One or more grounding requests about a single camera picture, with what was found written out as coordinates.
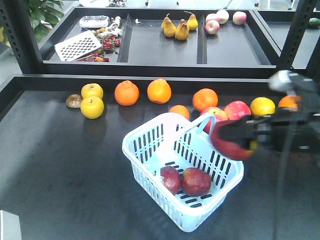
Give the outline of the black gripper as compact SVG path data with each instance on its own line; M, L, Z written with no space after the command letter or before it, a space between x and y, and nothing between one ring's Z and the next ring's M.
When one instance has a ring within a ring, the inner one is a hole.
M253 120L254 135L247 121L250 115L218 123L218 138L239 145L245 150L255 148L258 142L277 152L318 153L320 151L320 112L310 109L294 111L279 108L274 114Z

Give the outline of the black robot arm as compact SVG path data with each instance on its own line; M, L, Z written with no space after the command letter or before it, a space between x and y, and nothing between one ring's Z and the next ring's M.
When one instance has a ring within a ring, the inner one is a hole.
M320 91L312 79L289 70L270 77L272 91L298 98L297 109L220 123L213 145L245 166L233 194L235 225L225 239L317 240L320 237Z

